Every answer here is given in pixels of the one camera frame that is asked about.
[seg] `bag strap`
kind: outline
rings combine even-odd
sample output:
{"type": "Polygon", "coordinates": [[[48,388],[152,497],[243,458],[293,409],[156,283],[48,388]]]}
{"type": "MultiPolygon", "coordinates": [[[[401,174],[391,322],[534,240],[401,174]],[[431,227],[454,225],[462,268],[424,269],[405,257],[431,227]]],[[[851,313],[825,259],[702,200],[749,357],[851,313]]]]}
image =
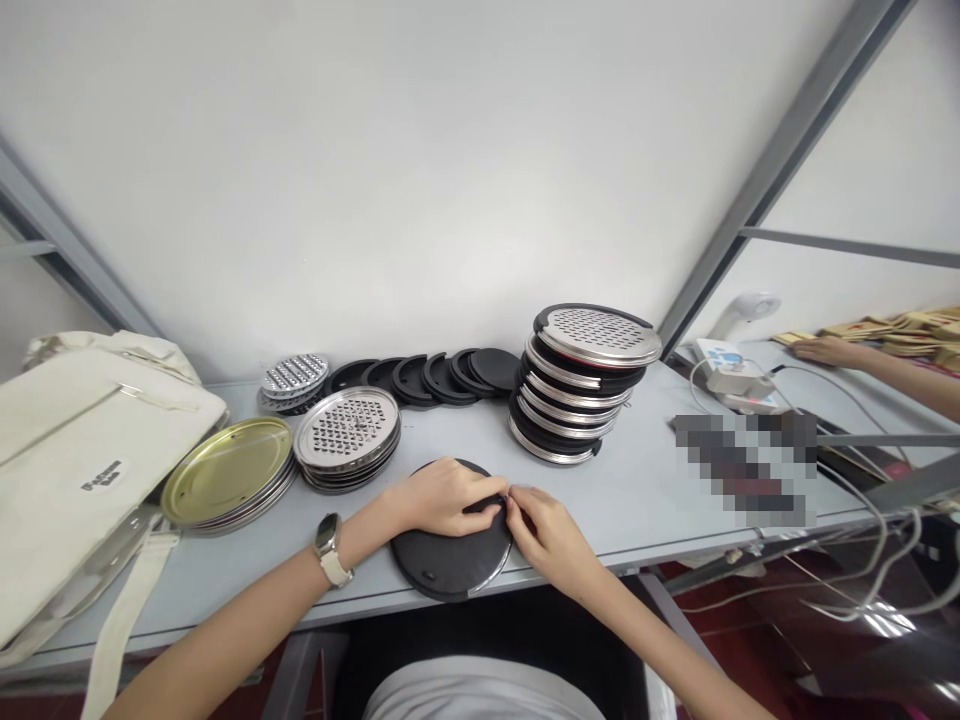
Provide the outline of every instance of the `bag strap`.
{"type": "Polygon", "coordinates": [[[87,698],[80,720],[100,720],[116,698],[123,655],[133,625],[160,579],[170,551],[178,542],[179,531],[171,531],[166,520],[144,542],[130,576],[97,638],[90,664],[87,698]]]}

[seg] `watch strap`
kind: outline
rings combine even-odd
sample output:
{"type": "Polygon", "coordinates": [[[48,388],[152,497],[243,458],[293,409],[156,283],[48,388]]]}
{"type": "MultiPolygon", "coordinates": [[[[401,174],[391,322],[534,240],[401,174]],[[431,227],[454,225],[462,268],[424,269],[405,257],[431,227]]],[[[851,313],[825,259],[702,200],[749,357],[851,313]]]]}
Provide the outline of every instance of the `watch strap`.
{"type": "Polygon", "coordinates": [[[327,580],[338,588],[353,580],[353,570],[347,572],[340,564],[340,556],[336,550],[331,550],[320,556],[320,567],[327,574],[327,580]]]}

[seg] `watch face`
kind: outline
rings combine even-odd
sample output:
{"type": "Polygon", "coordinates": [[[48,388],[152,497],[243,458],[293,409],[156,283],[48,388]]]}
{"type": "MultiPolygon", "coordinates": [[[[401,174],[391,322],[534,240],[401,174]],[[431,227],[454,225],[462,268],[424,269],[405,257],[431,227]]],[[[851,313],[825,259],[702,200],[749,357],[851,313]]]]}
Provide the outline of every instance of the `watch face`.
{"type": "Polygon", "coordinates": [[[337,525],[339,521],[340,517],[336,513],[331,513],[320,521],[320,525],[317,527],[317,540],[315,543],[318,550],[324,550],[333,545],[334,538],[337,536],[337,525]]]}

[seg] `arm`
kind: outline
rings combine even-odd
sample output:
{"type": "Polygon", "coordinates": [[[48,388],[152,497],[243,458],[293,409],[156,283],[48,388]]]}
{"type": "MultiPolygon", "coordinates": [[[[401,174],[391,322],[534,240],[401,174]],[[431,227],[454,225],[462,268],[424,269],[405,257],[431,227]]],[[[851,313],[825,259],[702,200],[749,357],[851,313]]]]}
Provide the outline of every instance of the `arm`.
{"type": "MultiPolygon", "coordinates": [[[[438,460],[344,523],[340,563],[350,570],[414,528],[441,535],[484,530],[500,506],[468,515],[463,508],[506,488],[503,478],[484,478],[451,458],[438,460]]],[[[110,706],[105,720],[207,717],[330,587],[313,547],[304,548],[150,663],[110,706]]]]}
{"type": "Polygon", "coordinates": [[[603,567],[567,509],[547,493],[537,488],[510,488],[507,523],[530,564],[637,653],[692,715],[704,720],[773,717],[694,652],[603,567]],[[534,532],[521,510],[532,520],[534,532]]]}
{"type": "Polygon", "coordinates": [[[960,382],[893,355],[835,337],[790,346],[798,358],[862,370],[945,418],[960,423],[960,382]]]}

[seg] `gold tin lid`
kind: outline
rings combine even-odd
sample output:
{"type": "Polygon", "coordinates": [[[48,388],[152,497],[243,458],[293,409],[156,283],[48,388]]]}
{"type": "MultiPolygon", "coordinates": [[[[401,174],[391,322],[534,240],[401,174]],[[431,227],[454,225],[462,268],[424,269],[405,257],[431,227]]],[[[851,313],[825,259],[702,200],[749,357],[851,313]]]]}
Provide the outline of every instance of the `gold tin lid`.
{"type": "Polygon", "coordinates": [[[276,418],[253,418],[194,449],[163,490],[163,514],[178,524],[218,518],[271,484],[290,457],[292,433],[276,418]]]}

